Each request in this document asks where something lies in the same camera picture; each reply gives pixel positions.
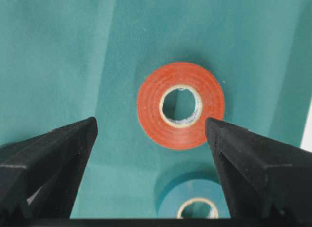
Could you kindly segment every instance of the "orange electrical tape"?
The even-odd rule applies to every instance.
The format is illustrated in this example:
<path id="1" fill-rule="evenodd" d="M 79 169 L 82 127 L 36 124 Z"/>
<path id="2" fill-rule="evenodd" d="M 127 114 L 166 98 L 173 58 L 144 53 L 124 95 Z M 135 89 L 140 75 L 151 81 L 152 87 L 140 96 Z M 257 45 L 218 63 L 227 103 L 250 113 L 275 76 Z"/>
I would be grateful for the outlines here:
<path id="1" fill-rule="evenodd" d="M 175 124 L 163 115 L 162 104 L 166 94 L 181 88 L 193 93 L 197 107 L 193 119 Z M 156 143 L 174 150 L 203 144 L 206 118 L 224 116 L 224 95 L 216 78 L 201 66 L 187 62 L 170 63 L 155 70 L 141 86 L 137 105 L 145 132 Z"/>

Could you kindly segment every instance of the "teal cloth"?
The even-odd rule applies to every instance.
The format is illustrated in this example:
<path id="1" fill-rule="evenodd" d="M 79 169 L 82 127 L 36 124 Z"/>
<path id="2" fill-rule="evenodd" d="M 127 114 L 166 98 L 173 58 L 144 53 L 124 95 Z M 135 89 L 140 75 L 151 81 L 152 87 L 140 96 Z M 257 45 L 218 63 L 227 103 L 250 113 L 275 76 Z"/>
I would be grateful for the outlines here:
<path id="1" fill-rule="evenodd" d="M 207 143 L 142 130 L 137 94 L 170 62 L 211 70 L 225 120 L 299 146 L 312 91 L 312 0 L 0 0 L 0 144 L 95 116 L 72 218 L 153 218 L 187 173 L 217 180 Z"/>

